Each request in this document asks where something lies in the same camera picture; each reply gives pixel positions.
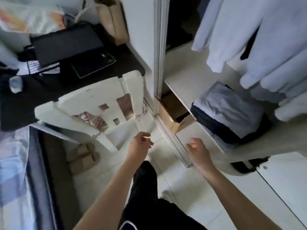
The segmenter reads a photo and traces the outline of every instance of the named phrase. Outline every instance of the white chair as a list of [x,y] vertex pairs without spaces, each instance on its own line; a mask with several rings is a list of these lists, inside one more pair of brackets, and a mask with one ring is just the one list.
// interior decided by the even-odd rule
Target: white chair
[[[57,127],[86,133],[95,137],[110,152],[118,151],[106,135],[130,121],[137,120],[140,128],[138,121],[143,114],[143,89],[142,75],[135,70],[124,74],[122,78],[112,77],[70,92],[60,97],[57,102],[50,101],[37,106],[34,110],[35,117]],[[124,116],[116,100],[127,93],[130,94],[134,113],[130,118]],[[99,108],[103,104],[109,108]],[[75,117],[83,112],[101,117],[107,126],[98,129]]]

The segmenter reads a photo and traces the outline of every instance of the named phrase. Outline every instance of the beige slipper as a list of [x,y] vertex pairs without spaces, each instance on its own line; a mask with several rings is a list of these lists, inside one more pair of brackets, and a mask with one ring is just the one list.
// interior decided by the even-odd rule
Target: beige slipper
[[66,155],[67,162],[76,161],[82,157],[88,156],[95,151],[95,146],[92,143],[86,143],[78,146]]
[[100,155],[94,152],[88,156],[78,159],[69,164],[70,171],[73,175],[80,174],[98,164]]

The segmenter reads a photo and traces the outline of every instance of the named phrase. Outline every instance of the open box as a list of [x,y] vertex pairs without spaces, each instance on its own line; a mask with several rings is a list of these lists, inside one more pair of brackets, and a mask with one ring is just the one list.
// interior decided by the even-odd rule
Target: open box
[[172,92],[158,101],[160,103],[159,115],[172,133],[176,134],[195,121],[193,116]]

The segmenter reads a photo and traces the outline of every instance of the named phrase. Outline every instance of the blue and white blanket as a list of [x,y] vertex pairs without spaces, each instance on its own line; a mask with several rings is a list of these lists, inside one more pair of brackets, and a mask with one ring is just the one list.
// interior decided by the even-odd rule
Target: blue and white blanket
[[26,167],[29,127],[0,132],[0,229],[33,230],[35,212]]

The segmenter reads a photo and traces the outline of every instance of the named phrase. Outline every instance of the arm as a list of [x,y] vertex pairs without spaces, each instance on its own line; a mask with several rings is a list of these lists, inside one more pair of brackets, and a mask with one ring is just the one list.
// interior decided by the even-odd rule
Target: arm
[[187,147],[194,166],[211,185],[238,230],[281,229],[214,166],[201,139],[190,141],[193,143]]
[[148,137],[150,134],[140,132],[130,142],[125,162],[109,182],[102,196],[87,210],[74,230],[117,229],[133,175],[153,145],[151,140],[144,136]]

